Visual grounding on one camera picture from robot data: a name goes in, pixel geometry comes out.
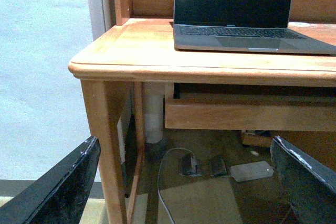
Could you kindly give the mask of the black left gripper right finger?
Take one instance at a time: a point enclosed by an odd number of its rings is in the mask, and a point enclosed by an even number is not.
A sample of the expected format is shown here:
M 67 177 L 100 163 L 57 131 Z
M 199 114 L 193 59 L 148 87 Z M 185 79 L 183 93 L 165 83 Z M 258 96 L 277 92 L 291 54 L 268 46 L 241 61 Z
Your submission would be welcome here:
M 280 136 L 270 152 L 299 223 L 335 223 L 335 172 Z

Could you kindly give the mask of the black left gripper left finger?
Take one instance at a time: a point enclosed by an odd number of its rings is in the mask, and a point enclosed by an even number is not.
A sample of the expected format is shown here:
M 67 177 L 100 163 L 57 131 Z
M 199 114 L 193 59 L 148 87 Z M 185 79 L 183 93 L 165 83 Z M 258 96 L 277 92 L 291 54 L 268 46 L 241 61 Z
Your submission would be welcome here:
M 1 206 L 1 223 L 79 223 L 101 147 L 91 136 L 42 177 Z

